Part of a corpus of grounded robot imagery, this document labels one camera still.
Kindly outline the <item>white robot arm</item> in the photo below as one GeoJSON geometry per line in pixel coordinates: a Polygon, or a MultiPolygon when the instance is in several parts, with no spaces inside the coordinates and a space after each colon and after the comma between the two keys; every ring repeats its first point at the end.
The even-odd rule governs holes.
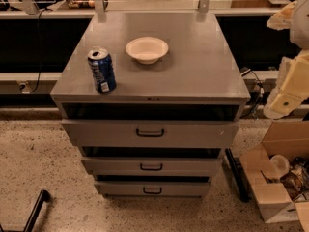
{"type": "Polygon", "coordinates": [[[274,30],[290,30],[290,41],[300,48],[293,59],[283,57],[275,87],[271,90],[264,114],[270,119],[288,116],[309,98],[309,0],[295,0],[267,22],[274,30]]]}

